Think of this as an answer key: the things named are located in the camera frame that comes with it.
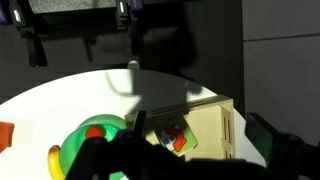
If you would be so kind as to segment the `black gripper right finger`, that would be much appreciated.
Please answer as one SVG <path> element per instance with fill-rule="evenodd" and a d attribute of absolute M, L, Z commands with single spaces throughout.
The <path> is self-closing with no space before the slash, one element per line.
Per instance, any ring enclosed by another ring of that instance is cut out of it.
<path fill-rule="evenodd" d="M 276 157 L 282 134 L 258 113 L 248 113 L 245 135 L 265 162 L 270 164 Z"/>

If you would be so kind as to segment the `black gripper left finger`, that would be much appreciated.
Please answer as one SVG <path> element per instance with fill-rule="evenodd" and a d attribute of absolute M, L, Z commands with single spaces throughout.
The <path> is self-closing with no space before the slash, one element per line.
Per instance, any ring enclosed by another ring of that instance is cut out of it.
<path fill-rule="evenodd" d="M 138 111 L 136 113 L 134 125 L 132 127 L 132 132 L 135 136 L 139 136 L 139 137 L 143 136 L 143 129 L 144 129 L 145 120 L 146 120 L 146 112 L 145 111 Z"/>

